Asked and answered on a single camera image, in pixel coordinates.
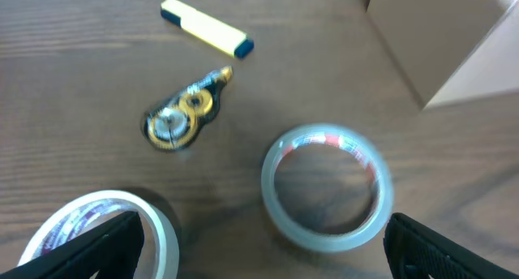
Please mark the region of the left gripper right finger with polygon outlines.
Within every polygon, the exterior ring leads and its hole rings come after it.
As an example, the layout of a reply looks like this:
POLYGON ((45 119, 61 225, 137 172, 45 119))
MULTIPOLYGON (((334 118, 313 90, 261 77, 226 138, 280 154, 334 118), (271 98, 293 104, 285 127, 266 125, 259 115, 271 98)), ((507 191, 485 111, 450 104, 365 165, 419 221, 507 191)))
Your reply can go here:
POLYGON ((395 279, 518 279, 400 212, 386 226, 384 252, 395 279))

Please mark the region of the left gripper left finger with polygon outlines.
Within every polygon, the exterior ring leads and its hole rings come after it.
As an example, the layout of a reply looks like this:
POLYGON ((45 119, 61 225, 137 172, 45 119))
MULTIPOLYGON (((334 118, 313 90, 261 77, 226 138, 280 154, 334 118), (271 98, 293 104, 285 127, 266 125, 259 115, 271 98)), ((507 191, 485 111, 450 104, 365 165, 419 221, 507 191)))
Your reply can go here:
POLYGON ((1 279, 131 279, 144 245, 137 212, 123 212, 1 279))

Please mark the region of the white masking tape roll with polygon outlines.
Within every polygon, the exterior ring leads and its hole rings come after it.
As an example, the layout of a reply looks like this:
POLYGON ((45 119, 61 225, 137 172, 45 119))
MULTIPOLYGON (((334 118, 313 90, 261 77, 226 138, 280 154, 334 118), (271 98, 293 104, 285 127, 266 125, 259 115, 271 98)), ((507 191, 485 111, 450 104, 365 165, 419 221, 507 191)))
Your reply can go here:
POLYGON ((24 265, 71 241, 112 214, 136 211, 145 228, 137 278, 175 278, 178 239, 168 217, 154 205, 128 191, 103 190, 80 196, 48 218, 29 240, 18 265, 24 265))

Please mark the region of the clear adhesive tape roll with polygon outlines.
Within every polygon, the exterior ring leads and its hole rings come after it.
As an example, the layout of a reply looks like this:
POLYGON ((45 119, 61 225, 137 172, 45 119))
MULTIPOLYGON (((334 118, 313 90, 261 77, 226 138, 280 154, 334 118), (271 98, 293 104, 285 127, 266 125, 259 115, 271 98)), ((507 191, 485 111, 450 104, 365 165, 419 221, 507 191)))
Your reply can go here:
POLYGON ((347 127, 312 123, 295 127, 279 137, 268 150, 261 171, 261 192, 274 225, 294 244, 310 251, 349 251, 372 240, 387 224, 394 203, 394 187, 387 163, 374 144, 347 127), (309 144, 323 144, 349 153, 371 175, 374 202, 361 225, 343 234, 321 234, 293 220, 283 208, 275 188, 275 173, 290 152, 309 144))

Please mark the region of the brown cardboard box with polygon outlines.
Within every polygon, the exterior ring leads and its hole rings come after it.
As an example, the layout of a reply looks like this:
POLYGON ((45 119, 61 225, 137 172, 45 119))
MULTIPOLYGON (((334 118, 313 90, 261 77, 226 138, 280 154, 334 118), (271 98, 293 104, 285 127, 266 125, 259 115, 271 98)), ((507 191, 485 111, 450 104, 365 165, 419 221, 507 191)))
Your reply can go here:
POLYGON ((370 0, 367 14, 424 109, 517 92, 518 0, 370 0))

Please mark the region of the yellow highlighter marker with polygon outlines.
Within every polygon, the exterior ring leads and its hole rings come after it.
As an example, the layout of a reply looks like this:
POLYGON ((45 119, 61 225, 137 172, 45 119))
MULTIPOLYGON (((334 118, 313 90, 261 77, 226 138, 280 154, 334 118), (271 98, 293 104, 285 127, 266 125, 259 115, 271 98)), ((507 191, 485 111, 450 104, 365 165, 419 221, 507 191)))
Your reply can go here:
POLYGON ((234 58, 245 58, 255 47, 245 32, 179 0, 162 2, 161 17, 234 58))

